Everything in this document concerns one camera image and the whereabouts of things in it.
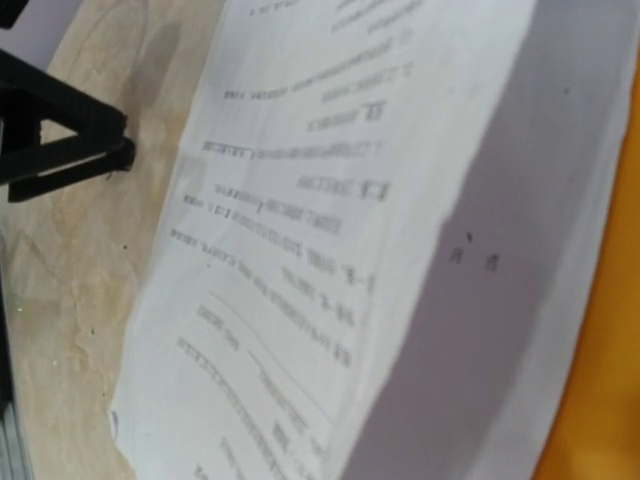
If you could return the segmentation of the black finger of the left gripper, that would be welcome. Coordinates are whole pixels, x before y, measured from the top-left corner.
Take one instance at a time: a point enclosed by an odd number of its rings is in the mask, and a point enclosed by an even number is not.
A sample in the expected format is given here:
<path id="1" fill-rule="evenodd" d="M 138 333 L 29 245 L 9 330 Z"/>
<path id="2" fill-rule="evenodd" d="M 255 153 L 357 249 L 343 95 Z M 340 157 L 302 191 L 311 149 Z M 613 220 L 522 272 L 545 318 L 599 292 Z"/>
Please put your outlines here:
<path id="1" fill-rule="evenodd" d="M 111 172 L 136 147 L 116 108 L 1 53 L 1 184 L 24 202 Z"/>

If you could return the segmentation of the white printed sheet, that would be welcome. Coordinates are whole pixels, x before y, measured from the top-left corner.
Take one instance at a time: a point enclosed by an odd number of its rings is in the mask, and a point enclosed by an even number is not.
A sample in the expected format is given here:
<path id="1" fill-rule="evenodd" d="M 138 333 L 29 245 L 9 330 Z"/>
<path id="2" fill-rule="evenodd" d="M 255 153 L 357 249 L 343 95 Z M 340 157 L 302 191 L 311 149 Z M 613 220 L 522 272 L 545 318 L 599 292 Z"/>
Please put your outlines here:
<path id="1" fill-rule="evenodd" d="M 140 479 L 528 479 L 635 1 L 229 1 L 111 407 Z"/>

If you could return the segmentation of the orange folder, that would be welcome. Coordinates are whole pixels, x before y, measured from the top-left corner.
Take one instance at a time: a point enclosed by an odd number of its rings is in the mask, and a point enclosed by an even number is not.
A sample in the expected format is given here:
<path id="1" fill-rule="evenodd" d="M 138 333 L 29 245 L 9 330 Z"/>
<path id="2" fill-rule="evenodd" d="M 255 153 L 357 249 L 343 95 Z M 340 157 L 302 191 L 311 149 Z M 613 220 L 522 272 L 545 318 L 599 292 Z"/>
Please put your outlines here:
<path id="1" fill-rule="evenodd" d="M 639 476 L 639 95 L 586 318 L 538 479 Z"/>

